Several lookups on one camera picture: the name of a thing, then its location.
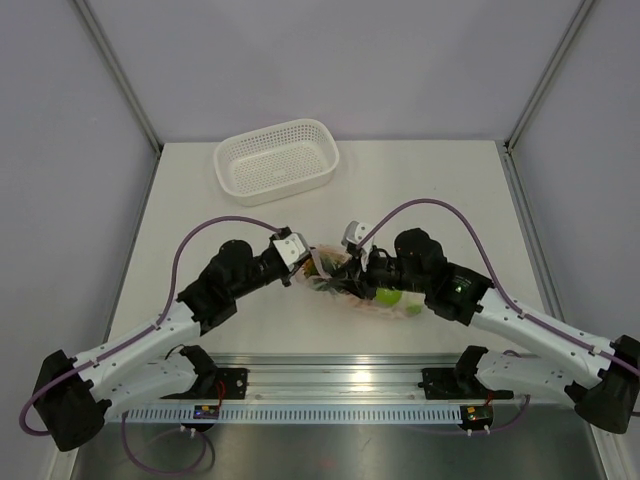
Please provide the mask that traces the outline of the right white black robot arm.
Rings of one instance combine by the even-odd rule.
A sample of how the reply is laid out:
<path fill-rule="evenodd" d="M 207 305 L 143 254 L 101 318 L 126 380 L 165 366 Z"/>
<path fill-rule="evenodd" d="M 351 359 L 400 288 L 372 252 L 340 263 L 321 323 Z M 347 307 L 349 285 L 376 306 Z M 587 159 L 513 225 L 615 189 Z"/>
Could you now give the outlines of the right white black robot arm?
<path fill-rule="evenodd" d="M 532 353 L 512 358 L 470 346 L 454 369 L 456 389 L 541 396 L 571 407 L 589 424 L 627 432 L 639 396 L 639 342 L 579 330 L 513 299 L 497 281 L 450 262 L 442 246 L 420 228 L 394 241 L 394 254 L 377 248 L 373 229 L 351 222 L 342 243 L 351 258 L 345 283 L 372 299 L 380 289 L 423 295 L 436 316 L 498 335 Z"/>

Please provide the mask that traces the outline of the clear zip top bag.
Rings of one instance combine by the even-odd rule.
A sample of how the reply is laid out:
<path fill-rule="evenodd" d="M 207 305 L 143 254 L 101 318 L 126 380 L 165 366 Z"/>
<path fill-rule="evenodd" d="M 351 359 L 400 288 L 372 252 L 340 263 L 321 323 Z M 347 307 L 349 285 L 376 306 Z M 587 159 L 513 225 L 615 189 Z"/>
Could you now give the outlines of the clear zip top bag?
<path fill-rule="evenodd" d="M 426 312 L 425 295 L 384 287 L 367 287 L 342 267 L 351 260 L 343 247 L 319 245 L 295 274 L 295 280 L 336 305 L 386 320 L 404 320 Z"/>

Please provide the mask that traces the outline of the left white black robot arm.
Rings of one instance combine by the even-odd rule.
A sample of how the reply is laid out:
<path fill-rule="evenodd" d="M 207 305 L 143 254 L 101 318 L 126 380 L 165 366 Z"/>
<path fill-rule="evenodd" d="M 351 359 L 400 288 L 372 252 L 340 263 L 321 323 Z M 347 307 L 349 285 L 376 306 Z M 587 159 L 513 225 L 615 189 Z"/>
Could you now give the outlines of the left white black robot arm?
<path fill-rule="evenodd" d="M 216 366 L 191 343 L 233 316 L 238 299 L 275 281 L 289 285 L 310 256 L 297 233 L 273 235 L 259 255 L 243 240 L 227 241 L 195 281 L 170 295 L 158 318 L 74 356 L 49 354 L 33 392 L 46 435 L 67 452 L 95 437 L 107 420 L 146 401 L 184 392 L 208 396 Z M 180 344 L 189 347 L 178 359 L 158 359 Z"/>

